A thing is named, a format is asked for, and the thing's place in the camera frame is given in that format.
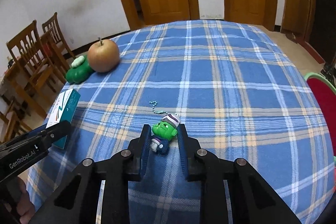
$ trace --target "wooden chair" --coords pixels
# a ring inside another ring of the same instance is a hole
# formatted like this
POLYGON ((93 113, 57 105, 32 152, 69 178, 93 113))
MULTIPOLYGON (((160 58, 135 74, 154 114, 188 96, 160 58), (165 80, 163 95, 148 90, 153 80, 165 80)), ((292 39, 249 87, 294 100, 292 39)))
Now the wooden chair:
POLYGON ((55 82, 52 78, 53 75, 64 84, 66 83, 62 73, 54 66, 48 55, 45 54, 44 49, 48 48, 48 42, 51 39, 50 32, 46 32, 41 38, 39 37, 36 29, 36 20, 34 20, 11 41, 6 43, 14 62, 28 80, 28 85, 25 89, 33 88, 50 105, 52 105, 50 99, 41 92, 43 85, 47 84, 53 92, 56 92, 49 82, 49 80, 55 82), (20 54, 19 58, 16 57, 13 50, 20 54))
POLYGON ((76 56, 69 48, 68 44, 66 43, 64 36, 59 28, 58 21, 57 21, 57 13, 55 13, 50 19, 48 19, 45 23, 42 24, 43 32, 51 30, 52 37, 54 39, 55 44, 52 44, 52 48, 54 49, 55 53, 57 54, 59 60, 61 61, 63 67, 68 71, 69 65, 66 62, 65 58, 62 55, 62 51, 66 49, 70 56, 75 59, 76 56))
POLYGON ((336 156, 336 88, 322 75, 309 72, 305 80, 318 102, 329 129, 331 143, 336 156))
POLYGON ((65 77, 68 70, 70 69, 70 66, 63 57, 60 49, 55 44, 52 30, 47 30, 47 32, 45 32, 44 34, 41 36, 41 38, 45 37, 46 39, 45 44, 43 45, 44 53, 50 58, 55 67, 57 67, 58 70, 65 77))
POLYGON ((30 112, 29 112, 27 106, 24 107, 22 104, 20 104, 20 103, 17 101, 17 99, 16 99, 15 96, 13 96, 13 97, 11 98, 11 100, 9 101, 8 109, 7 109, 6 113, 5 113, 5 116, 6 116, 10 111, 12 111, 12 110, 14 110, 14 111, 16 112, 16 114, 17 114, 17 116, 18 116, 19 118, 20 118, 20 117, 24 117, 26 114, 27 114, 28 116, 30 116, 30 112))
POLYGON ((20 119, 17 116, 16 111, 12 108, 12 106, 10 106, 7 109, 6 114, 3 114, 2 112, 0 112, 0 119, 3 120, 4 123, 7 125, 5 137, 3 140, 4 143, 13 139, 16 134, 21 135, 23 133, 26 133, 32 130, 26 123, 24 123, 23 121, 20 121, 20 119), (11 111, 13 112, 13 114, 12 114, 11 119, 9 120, 7 118, 7 114, 11 111))

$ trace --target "green figurine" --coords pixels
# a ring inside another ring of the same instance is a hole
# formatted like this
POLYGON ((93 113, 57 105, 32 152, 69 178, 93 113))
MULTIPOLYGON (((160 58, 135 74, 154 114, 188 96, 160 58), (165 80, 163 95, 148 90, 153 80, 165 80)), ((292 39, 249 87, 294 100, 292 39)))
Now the green figurine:
POLYGON ((180 117, 177 114, 167 114, 161 121, 152 127, 151 149, 161 155, 167 154, 169 142, 177 134, 177 126, 180 124, 180 117))
POLYGON ((65 75, 65 79, 70 83, 80 84, 84 82, 94 70, 90 67, 86 56, 80 56, 71 64, 70 70, 65 75))

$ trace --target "plaid tablecloth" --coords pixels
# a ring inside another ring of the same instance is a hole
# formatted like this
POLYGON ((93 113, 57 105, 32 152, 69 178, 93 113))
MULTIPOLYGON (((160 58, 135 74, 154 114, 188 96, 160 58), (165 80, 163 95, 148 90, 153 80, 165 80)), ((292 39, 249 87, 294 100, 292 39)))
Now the plaid tablecloth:
MULTIPOLYGON (((31 168, 36 208, 84 158, 110 158, 178 113, 189 136, 218 157, 246 158, 303 223, 313 223, 334 187, 328 129, 303 77, 258 28, 225 21, 183 21, 113 38, 121 63, 94 73, 81 94, 65 150, 50 149, 31 168)), ((131 223, 198 223, 200 183, 181 173, 177 140, 166 156, 150 153, 141 183, 129 183, 131 223)))

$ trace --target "floor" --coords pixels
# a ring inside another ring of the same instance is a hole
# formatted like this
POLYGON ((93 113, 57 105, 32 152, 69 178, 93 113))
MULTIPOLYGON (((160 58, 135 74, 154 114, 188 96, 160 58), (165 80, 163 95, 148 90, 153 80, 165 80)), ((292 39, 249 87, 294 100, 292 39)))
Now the floor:
MULTIPOLYGON (((308 72, 319 73, 322 70, 323 64, 319 64, 301 45, 290 41, 283 33, 270 32, 263 26, 257 27, 264 31, 272 39, 272 41, 281 48, 281 50, 294 63, 303 76, 308 72)), ((61 90, 62 86, 62 83, 59 83, 58 90, 61 90)), ((45 93, 50 94, 52 101, 54 101, 57 97, 57 94, 52 93, 47 87, 45 89, 45 93)), ((46 111, 51 107, 46 105, 42 100, 39 100, 39 98, 36 98, 36 100, 38 102, 40 101, 46 111)), ((24 122, 31 128, 37 128, 43 124, 44 119, 35 112, 32 112, 31 116, 24 118, 24 122)), ((20 174, 19 177, 26 182, 28 178, 28 170, 20 174)))

